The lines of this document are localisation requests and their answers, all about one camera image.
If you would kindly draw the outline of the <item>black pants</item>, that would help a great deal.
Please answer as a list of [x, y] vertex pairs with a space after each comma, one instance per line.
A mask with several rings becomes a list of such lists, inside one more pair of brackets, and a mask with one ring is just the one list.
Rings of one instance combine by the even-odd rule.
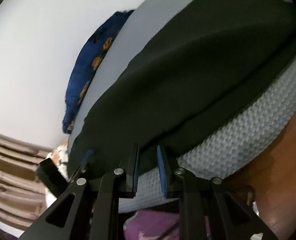
[[180, 157], [255, 100], [296, 54], [296, 0], [193, 0], [130, 61], [90, 109], [73, 143], [98, 178], [139, 145]]

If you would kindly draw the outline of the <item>white floral pillow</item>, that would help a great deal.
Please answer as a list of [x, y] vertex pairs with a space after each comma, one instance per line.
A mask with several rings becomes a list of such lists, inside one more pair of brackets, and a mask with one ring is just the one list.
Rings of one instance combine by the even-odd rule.
[[52, 159], [53, 163], [57, 166], [59, 172], [64, 176], [68, 177], [67, 165], [69, 161], [68, 157], [68, 140], [66, 139], [52, 152], [47, 154], [47, 158]]

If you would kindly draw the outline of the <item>purple cloth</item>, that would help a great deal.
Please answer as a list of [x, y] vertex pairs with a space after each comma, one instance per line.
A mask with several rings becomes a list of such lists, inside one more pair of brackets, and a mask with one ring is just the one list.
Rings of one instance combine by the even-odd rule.
[[124, 238], [180, 239], [180, 230], [186, 224], [186, 219], [178, 213], [139, 210], [124, 222]]

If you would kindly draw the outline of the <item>beige striped curtain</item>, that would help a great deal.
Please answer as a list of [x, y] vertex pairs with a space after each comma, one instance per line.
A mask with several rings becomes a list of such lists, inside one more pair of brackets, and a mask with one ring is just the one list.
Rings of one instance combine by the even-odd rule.
[[26, 230], [46, 210], [46, 187], [35, 171], [52, 149], [0, 134], [0, 221]]

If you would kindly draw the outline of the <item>blue floral blanket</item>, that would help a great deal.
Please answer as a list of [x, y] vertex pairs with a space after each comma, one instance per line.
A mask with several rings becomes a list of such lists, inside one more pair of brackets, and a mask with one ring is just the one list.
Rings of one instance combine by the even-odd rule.
[[62, 120], [63, 133], [70, 134], [72, 132], [76, 115], [89, 84], [113, 41], [132, 13], [133, 10], [115, 12], [96, 29], [79, 52], [65, 94], [66, 110]]

